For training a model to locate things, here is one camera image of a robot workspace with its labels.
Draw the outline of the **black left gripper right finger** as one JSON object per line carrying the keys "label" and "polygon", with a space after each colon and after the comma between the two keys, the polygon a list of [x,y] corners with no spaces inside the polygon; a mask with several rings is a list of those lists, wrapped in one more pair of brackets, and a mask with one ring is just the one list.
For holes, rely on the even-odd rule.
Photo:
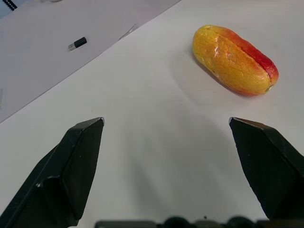
{"label": "black left gripper right finger", "polygon": [[276,129],[231,117],[245,177],[269,219],[304,219],[304,156]]}

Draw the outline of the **yellow red mango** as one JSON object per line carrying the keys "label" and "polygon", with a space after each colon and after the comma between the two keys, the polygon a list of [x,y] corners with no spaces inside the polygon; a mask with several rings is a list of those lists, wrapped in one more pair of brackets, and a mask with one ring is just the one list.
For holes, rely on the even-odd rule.
{"label": "yellow red mango", "polygon": [[264,95],[279,78],[270,58],[225,27],[199,28],[193,36],[192,52],[220,83],[241,95]]}

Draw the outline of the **thin clear plastic strip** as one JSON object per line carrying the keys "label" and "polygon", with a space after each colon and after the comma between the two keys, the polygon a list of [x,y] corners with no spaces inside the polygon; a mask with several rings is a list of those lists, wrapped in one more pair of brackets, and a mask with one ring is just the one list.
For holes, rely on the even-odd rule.
{"label": "thin clear plastic strip", "polygon": [[123,34],[119,40],[123,39],[124,37],[128,36],[130,33],[135,31],[138,28],[137,24],[134,24],[125,34]]}

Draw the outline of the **black white striped bar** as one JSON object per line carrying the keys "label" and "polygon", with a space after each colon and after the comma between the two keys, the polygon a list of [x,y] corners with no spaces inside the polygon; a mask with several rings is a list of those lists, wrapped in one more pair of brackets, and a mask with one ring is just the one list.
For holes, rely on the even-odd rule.
{"label": "black white striped bar", "polygon": [[17,5],[13,2],[13,0],[1,0],[11,11],[17,9]]}

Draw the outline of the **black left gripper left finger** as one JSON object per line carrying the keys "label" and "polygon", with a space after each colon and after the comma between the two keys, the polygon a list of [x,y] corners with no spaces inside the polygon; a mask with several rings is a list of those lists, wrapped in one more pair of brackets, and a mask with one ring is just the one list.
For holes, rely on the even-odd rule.
{"label": "black left gripper left finger", "polygon": [[71,127],[34,167],[0,215],[0,228],[70,228],[86,207],[97,167],[102,117]]}

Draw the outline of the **black USB dongle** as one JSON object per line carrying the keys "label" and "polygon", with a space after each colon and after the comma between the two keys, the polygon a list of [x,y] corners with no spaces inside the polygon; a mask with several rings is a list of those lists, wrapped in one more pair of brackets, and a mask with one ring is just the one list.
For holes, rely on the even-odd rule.
{"label": "black USB dongle", "polygon": [[82,38],[80,38],[79,40],[77,40],[77,41],[73,42],[72,44],[70,44],[70,45],[68,46],[68,50],[69,50],[69,51],[72,51],[72,50],[74,50],[74,49],[76,49],[76,48],[78,48],[78,47],[81,47],[82,45],[84,45],[84,44],[86,44],[86,43],[87,43],[86,38],[85,38],[85,37],[82,37]]}

